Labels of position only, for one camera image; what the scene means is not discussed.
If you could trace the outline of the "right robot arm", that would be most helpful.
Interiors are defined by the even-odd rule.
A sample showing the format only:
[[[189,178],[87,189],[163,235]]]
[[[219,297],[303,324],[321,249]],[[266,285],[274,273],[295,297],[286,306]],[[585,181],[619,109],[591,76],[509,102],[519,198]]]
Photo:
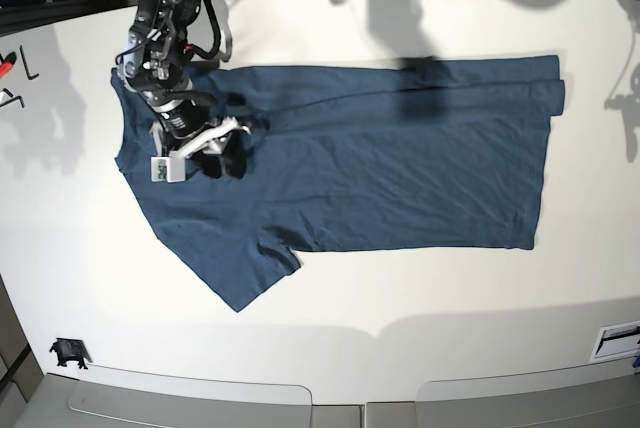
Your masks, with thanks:
[[[154,182],[181,182],[193,162],[210,178],[244,177],[243,137],[265,123],[239,94],[196,89],[188,68],[213,60],[222,32],[211,0],[138,0],[127,46],[115,58],[119,78],[153,116]]]

